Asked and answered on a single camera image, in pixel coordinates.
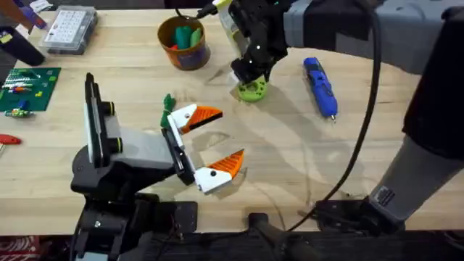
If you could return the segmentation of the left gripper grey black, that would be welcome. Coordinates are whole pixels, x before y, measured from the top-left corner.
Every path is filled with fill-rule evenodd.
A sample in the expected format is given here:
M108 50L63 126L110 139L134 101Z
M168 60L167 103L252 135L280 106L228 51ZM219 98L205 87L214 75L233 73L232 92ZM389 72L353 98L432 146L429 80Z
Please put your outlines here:
M204 194L230 183L239 173L244 150L193 173L181 172L181 161L175 156L172 136L163 130L146 133L120 126L116 115L99 120L96 107L83 105L87 144L72 161L73 192L90 199L129 199L142 189L178 174L182 182L194 182ZM211 123L223 116L215 107L191 104L171 112L168 123L181 135Z

